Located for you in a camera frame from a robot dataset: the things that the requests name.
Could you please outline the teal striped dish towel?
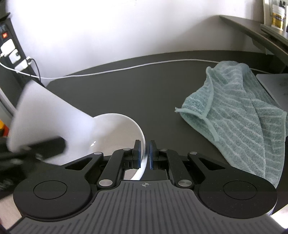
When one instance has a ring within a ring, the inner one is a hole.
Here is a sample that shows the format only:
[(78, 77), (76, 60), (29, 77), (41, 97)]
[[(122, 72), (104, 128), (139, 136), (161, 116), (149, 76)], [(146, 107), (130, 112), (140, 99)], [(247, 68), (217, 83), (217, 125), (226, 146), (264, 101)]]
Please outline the teal striped dish towel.
[(203, 86), (176, 112), (231, 166), (278, 186), (285, 162), (287, 112), (247, 64), (222, 61), (208, 67)]

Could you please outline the middle white charger plug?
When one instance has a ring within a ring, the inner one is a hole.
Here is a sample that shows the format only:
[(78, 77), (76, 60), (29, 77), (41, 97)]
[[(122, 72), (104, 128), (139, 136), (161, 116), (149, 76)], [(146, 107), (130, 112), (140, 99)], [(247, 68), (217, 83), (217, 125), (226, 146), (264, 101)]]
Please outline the middle white charger plug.
[(17, 61), (21, 59), (21, 56), (17, 49), (14, 49), (11, 54), (9, 55), (9, 59), (12, 64), (15, 64)]

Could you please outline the grey laptop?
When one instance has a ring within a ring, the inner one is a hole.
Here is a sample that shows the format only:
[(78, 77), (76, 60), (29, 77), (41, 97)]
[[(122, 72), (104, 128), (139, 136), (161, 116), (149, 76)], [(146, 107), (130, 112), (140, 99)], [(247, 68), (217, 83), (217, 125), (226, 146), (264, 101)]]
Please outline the grey laptop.
[(287, 112), (287, 74), (257, 74), (256, 78), (274, 101)]

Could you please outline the black vertical power strip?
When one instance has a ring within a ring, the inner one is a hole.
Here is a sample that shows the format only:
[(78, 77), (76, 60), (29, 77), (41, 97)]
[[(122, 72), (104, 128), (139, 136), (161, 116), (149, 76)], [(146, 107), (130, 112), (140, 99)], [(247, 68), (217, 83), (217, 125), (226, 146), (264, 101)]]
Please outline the black vertical power strip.
[(35, 59), (26, 56), (9, 16), (1, 18), (1, 86), (23, 88), (30, 80), (42, 85)]

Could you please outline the white melamine sponge block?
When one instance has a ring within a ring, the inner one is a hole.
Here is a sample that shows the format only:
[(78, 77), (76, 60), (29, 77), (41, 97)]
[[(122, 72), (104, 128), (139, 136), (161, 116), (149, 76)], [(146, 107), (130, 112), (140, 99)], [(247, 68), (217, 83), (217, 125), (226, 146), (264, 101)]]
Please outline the white melamine sponge block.
[(69, 152), (85, 155), (90, 147), (94, 119), (34, 81), (26, 84), (10, 125), (7, 147), (22, 146), (60, 136)]

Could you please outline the white charger plug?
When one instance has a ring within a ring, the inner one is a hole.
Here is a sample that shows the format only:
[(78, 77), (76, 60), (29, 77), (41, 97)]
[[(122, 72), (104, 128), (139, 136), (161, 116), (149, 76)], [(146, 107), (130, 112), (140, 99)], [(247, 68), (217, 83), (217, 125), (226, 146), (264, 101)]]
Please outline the white charger plug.
[(16, 49), (16, 46), (14, 45), (13, 39), (7, 40), (1, 46), (1, 57), (9, 56), (15, 49)]
[(9, 59), (12, 64), (15, 64), (17, 61), (21, 59), (21, 56), (17, 49), (14, 49), (11, 54), (9, 55)]
[(25, 70), (26, 68), (28, 68), (31, 65), (31, 63), (32, 63), (31, 57), (27, 56), (22, 62), (20, 62), (15, 67), (15, 70), (21, 72), (21, 71)]

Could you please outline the top white charger plug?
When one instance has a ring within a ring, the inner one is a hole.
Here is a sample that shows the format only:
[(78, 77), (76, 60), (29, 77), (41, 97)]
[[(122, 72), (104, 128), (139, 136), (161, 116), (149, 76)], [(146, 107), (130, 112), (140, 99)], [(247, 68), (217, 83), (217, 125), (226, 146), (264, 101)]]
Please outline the top white charger plug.
[(15, 49), (16, 49), (16, 46), (14, 45), (13, 39), (7, 40), (1, 46), (1, 57), (9, 56)]

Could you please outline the dark raised side shelf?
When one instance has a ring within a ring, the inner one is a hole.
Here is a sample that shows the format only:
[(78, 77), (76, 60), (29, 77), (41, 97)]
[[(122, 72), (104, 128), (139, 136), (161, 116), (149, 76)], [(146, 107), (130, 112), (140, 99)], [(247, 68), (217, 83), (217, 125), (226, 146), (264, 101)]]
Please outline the dark raised side shelf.
[(241, 17), (219, 15), (220, 19), (227, 25), (241, 31), (249, 36), (267, 50), (277, 56), (285, 65), (287, 65), (287, 46), (278, 39), (261, 30), (261, 23), (251, 19)]

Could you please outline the bottom white charger plug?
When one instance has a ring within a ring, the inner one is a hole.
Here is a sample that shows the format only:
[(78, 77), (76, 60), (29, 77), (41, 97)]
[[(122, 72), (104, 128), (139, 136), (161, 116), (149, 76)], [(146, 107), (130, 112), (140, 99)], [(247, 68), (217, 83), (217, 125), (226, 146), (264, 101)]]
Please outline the bottom white charger plug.
[(32, 63), (31, 57), (27, 56), (22, 62), (20, 62), (15, 67), (15, 70), (21, 72), (21, 71), (25, 70), (26, 68), (28, 68), (31, 65), (31, 63)]

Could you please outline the white ceramic bowl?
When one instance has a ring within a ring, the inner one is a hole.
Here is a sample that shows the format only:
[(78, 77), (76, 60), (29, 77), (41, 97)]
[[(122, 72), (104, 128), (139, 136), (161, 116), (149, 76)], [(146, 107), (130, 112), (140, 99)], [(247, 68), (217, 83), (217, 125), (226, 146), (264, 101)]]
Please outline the white ceramic bowl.
[(147, 165), (145, 137), (140, 126), (123, 114), (107, 113), (94, 117), (88, 134), (66, 140), (65, 151), (45, 162), (64, 165), (94, 152), (109, 156), (118, 149), (133, 148), (136, 140), (141, 141), (141, 167), (129, 169), (125, 172), (124, 179), (140, 180)]

